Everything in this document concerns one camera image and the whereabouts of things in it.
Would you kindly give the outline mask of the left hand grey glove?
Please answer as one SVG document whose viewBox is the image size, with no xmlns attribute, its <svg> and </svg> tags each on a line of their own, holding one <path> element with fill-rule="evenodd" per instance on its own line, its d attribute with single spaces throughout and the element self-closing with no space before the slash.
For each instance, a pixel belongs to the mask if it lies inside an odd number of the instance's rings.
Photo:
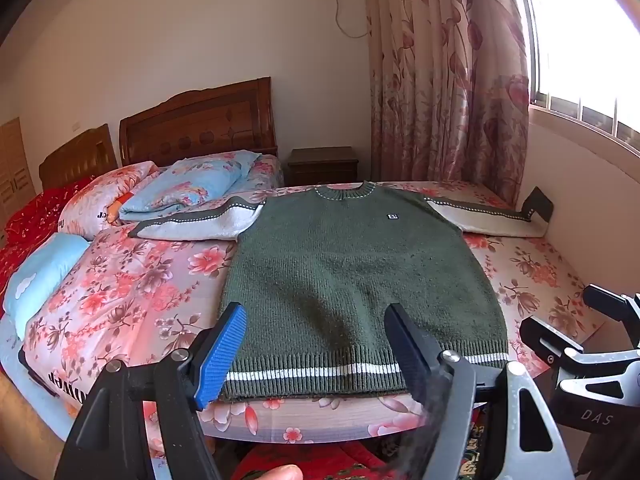
<svg viewBox="0 0 640 480">
<path fill-rule="evenodd" d="M 256 480 L 303 480 L 303 471 L 296 465 L 284 465 L 265 472 Z"/>
</svg>

